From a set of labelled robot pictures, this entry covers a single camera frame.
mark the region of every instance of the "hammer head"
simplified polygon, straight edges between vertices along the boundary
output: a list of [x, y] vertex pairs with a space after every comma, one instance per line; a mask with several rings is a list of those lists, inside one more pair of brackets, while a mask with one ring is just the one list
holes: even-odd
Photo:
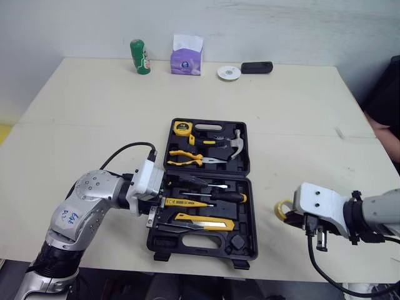
[[235, 159], [236, 156], [238, 156], [239, 153], [242, 152], [242, 150], [243, 150], [243, 140], [240, 137], [239, 129], [235, 130], [235, 135], [236, 135], [236, 139], [231, 140], [231, 147], [235, 147], [237, 149], [236, 149], [236, 152], [231, 155], [231, 160]]

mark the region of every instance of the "hammer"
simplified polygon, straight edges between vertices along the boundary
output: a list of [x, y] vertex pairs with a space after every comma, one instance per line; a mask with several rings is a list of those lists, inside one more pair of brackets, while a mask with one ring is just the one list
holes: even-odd
[[236, 152], [231, 155], [230, 160], [236, 158], [240, 152], [243, 150], [243, 139], [240, 137], [240, 129], [235, 130], [236, 139], [226, 139], [226, 140], [200, 140], [196, 139], [192, 134], [189, 135], [189, 144], [197, 147], [221, 147], [226, 148], [231, 146], [232, 148], [237, 148]]
[[240, 152], [243, 150], [243, 139], [240, 137], [240, 130], [235, 130], [236, 139], [228, 139], [231, 142], [231, 147], [235, 147], [236, 152], [231, 155], [231, 160], [235, 159], [236, 156], [239, 155]]

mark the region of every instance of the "tissue box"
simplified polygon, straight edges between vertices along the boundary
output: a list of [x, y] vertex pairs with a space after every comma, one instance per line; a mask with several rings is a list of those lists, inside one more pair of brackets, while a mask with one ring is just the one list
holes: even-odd
[[203, 65], [203, 38], [201, 36], [174, 35], [171, 54], [171, 73], [201, 75]]

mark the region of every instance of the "white table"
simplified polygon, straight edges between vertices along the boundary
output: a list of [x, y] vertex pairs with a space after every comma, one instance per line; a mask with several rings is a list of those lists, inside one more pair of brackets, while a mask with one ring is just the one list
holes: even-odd
[[[250, 270], [213, 257], [154, 261], [146, 216], [123, 210], [109, 211], [81, 265], [323, 281], [309, 262], [304, 232], [279, 221], [275, 203], [304, 181], [372, 196], [398, 188], [399, 176], [335, 67], [277, 65], [268, 75], [223, 82], [216, 77], [222, 65], [205, 63], [197, 77], [172, 75], [168, 62], [153, 61], [151, 73], [140, 76], [130, 60], [65, 59], [0, 146], [0, 257], [32, 261], [71, 184], [120, 146], [151, 141], [162, 166], [170, 122], [181, 116], [247, 124], [259, 246]], [[128, 150], [109, 169], [131, 172], [147, 151]], [[317, 261], [338, 281], [400, 277], [395, 244], [352, 246], [329, 235], [328, 249], [316, 251]]]

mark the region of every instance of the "tool case latch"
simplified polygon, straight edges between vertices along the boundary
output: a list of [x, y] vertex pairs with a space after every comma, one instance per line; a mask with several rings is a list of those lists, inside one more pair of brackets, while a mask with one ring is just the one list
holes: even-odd
[[156, 252], [154, 253], [153, 258], [155, 261], [169, 261], [170, 256], [171, 253]]
[[242, 261], [240, 259], [232, 259], [233, 267], [237, 270], [249, 270], [250, 265], [248, 261]]

